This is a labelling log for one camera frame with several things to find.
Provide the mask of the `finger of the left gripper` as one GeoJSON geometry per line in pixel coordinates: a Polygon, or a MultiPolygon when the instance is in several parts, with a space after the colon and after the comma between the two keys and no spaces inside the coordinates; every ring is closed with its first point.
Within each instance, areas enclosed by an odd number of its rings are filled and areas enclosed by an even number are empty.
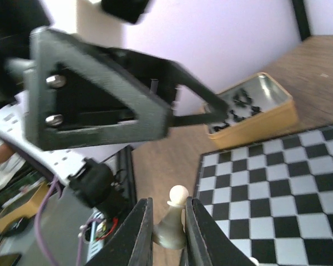
{"type": "Polygon", "coordinates": [[[181,112],[173,117],[172,127],[210,125],[226,119],[229,104],[225,100],[179,63],[169,62],[168,70],[170,81],[181,88],[181,112]]]}

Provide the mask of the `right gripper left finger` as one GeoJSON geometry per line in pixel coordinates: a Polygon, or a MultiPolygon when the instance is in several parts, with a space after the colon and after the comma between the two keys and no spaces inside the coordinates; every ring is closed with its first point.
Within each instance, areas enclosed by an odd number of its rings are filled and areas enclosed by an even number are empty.
{"type": "Polygon", "coordinates": [[[140,199],[110,241],[87,266],[153,264],[153,200],[140,199]]]}

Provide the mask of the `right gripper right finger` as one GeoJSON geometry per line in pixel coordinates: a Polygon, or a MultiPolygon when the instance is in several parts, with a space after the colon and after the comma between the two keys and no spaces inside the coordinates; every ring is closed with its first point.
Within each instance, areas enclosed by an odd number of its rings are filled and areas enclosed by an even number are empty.
{"type": "Polygon", "coordinates": [[[186,246],[181,253],[180,265],[254,265],[232,244],[197,198],[187,198],[185,232],[186,246]]]}

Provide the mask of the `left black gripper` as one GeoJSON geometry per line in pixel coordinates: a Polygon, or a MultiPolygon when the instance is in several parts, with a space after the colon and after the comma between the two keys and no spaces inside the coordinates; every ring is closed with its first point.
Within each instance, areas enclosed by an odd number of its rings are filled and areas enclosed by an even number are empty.
{"type": "Polygon", "coordinates": [[[38,1],[0,1],[0,97],[21,91],[26,139],[42,150],[163,138],[180,125],[171,103],[180,73],[172,62],[103,48],[48,28],[38,1]]]}

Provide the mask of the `white pawn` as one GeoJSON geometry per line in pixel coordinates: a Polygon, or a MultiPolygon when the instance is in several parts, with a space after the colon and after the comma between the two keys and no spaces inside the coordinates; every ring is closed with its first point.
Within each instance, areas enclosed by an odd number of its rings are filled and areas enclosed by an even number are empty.
{"type": "Polygon", "coordinates": [[[186,206],[189,191],[182,185],[176,185],[169,191],[166,215],[153,228],[153,242],[167,249],[183,249],[186,235],[182,223],[182,214],[186,206]]]}

